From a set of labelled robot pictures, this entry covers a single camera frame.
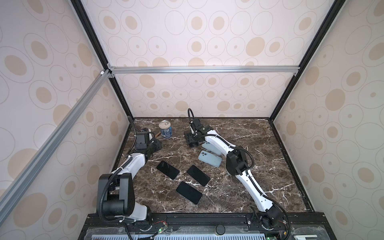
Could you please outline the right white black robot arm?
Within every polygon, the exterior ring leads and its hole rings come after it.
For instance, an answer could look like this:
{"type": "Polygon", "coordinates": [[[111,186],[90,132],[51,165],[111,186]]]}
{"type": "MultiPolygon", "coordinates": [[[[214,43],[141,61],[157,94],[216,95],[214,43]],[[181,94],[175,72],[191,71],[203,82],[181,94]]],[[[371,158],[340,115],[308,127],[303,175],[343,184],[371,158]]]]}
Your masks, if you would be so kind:
{"type": "Polygon", "coordinates": [[[225,140],[211,126],[204,126],[195,117],[192,109],[189,108],[187,112],[190,125],[190,130],[185,132],[187,144],[190,147],[196,147],[200,144],[209,143],[219,150],[226,157],[227,172],[244,185],[256,203],[259,210],[255,213],[257,221],[267,231],[274,230],[278,223],[285,224],[286,230],[281,239],[288,239],[292,229],[288,213],[277,201],[268,197],[255,180],[251,172],[255,165],[255,159],[251,153],[243,147],[225,140]]]}

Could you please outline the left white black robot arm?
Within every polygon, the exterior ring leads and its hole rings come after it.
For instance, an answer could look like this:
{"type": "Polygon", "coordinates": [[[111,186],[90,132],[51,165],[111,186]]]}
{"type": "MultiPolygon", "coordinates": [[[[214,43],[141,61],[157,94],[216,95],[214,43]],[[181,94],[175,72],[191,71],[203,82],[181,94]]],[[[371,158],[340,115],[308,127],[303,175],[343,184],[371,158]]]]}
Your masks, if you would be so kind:
{"type": "Polygon", "coordinates": [[[156,135],[145,129],[138,132],[134,120],[128,117],[134,130],[134,142],[120,167],[99,178],[97,214],[105,223],[148,222],[152,224],[151,209],[135,200],[133,179],[155,152],[162,149],[156,135]]]}

